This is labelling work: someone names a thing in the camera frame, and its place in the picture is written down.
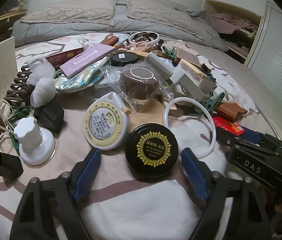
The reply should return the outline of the red disposable gloves packet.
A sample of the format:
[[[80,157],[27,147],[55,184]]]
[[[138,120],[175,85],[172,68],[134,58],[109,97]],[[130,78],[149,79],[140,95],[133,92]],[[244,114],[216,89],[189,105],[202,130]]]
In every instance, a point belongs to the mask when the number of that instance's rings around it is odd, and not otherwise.
[[[245,133],[243,127],[240,126],[237,122],[230,122],[224,119],[223,117],[217,115],[213,116],[212,119],[216,127],[221,127],[234,135],[241,135]]]

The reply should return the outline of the round yellow tape measure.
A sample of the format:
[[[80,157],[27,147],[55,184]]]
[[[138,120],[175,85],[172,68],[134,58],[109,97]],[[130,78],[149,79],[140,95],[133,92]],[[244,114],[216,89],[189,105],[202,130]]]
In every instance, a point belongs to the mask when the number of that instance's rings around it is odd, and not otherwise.
[[[117,93],[109,92],[100,97],[86,111],[86,140],[92,147],[102,151],[118,148],[130,132],[131,113]]]

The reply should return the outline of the black gold round tin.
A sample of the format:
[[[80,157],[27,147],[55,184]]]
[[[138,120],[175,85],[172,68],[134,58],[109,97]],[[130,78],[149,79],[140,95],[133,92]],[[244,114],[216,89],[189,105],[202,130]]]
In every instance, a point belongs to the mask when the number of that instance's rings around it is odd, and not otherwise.
[[[178,159],[178,143],[170,129],[160,124],[143,124],[127,137],[125,157],[129,167],[141,176],[161,177]]]

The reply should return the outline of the bagged brown tape roll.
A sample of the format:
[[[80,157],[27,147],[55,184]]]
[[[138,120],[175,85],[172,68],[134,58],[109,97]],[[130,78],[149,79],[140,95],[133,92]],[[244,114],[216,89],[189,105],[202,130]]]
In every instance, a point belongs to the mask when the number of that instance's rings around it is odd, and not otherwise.
[[[167,101],[174,99],[174,93],[165,79],[144,61],[124,67],[106,65],[102,71],[110,87],[136,113],[148,107],[156,96]]]

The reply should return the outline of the small black square cup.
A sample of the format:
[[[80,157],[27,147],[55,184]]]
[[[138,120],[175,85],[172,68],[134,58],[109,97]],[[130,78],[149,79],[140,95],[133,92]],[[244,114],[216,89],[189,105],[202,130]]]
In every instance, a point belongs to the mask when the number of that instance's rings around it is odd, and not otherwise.
[[[23,173],[23,166],[18,156],[0,152],[0,176],[15,180]]]

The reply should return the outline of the white louvered door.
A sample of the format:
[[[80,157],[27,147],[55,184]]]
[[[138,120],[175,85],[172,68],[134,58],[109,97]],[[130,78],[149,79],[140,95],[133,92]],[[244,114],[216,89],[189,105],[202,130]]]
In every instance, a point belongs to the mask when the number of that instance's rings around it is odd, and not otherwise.
[[[247,66],[260,82],[252,98],[282,137],[282,11],[270,2]]]

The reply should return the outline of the black stand block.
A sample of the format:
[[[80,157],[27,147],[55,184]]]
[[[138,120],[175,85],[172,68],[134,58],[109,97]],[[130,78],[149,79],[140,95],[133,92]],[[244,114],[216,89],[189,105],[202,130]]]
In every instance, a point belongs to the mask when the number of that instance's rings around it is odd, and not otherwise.
[[[52,99],[46,105],[34,109],[34,118],[39,126],[59,134],[64,122],[64,109]]]

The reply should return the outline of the brown soap box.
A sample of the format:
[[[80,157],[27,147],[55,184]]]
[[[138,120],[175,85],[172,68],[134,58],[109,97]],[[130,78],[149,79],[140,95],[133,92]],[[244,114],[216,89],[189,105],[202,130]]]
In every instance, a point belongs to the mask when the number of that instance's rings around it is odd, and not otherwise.
[[[199,59],[196,55],[182,48],[177,48],[175,53],[174,64],[178,65],[181,60],[185,60],[197,67],[201,66]]]

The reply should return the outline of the pink clothes pile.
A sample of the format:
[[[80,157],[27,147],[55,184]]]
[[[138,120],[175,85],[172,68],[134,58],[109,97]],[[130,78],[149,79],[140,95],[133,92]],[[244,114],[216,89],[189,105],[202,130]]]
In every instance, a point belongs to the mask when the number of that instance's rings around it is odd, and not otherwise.
[[[228,14],[214,13],[210,15],[212,27],[221,34],[232,34],[239,29],[246,29],[250,32],[257,32],[258,27],[249,20],[236,18]]]

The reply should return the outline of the brown coiled hair clip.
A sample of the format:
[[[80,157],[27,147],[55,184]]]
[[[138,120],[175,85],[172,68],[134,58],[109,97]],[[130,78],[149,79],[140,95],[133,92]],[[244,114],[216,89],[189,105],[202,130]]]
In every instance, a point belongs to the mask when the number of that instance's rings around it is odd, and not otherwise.
[[[23,65],[14,78],[14,83],[6,91],[4,100],[11,106],[30,106],[30,97],[34,91],[34,86],[27,84],[30,74],[30,66],[28,64]]]

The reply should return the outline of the floral fabric pouch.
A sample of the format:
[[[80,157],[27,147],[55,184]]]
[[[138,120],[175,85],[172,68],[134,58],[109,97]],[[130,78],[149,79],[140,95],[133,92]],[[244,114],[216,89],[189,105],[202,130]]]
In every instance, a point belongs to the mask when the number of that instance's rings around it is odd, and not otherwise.
[[[58,71],[58,77],[55,80],[55,89],[58,93],[75,93],[86,88],[94,86],[104,75],[103,67],[108,65],[110,57],[103,59],[86,67],[80,73],[68,79],[65,74]]]

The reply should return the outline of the white bowl of clips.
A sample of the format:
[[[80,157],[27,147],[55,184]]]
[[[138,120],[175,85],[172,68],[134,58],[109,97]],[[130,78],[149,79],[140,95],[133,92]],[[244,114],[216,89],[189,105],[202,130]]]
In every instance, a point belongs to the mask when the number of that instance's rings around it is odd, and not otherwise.
[[[153,31],[140,31],[132,34],[128,38],[129,44],[136,44],[138,42],[146,42],[148,46],[157,44],[160,41],[160,36]]]

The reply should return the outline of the pink scissors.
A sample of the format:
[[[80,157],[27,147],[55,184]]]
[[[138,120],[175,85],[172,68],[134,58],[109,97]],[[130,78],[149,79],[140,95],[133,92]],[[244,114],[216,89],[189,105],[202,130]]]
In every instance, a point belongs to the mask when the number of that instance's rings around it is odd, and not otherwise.
[[[148,44],[145,41],[140,41],[134,44],[122,45],[117,48],[117,50],[122,51],[146,51],[148,49]]]

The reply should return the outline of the purple notebook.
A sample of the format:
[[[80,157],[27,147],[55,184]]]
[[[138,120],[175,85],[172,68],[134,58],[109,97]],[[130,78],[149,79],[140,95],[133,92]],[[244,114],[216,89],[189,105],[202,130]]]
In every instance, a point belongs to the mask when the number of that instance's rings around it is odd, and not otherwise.
[[[62,64],[60,69],[62,70],[63,74],[70,79],[84,70],[87,66],[99,61],[100,59],[103,59],[114,50],[115,48],[113,46],[97,43],[84,50],[81,54]]]

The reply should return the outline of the right beige quilted pillow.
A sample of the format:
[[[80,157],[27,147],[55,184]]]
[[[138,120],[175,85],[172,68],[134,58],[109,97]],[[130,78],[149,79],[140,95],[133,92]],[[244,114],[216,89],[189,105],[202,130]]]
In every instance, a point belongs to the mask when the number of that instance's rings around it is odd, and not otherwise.
[[[128,0],[127,16],[129,18],[158,23],[192,34],[203,40],[202,27],[185,12],[164,6],[150,0]]]

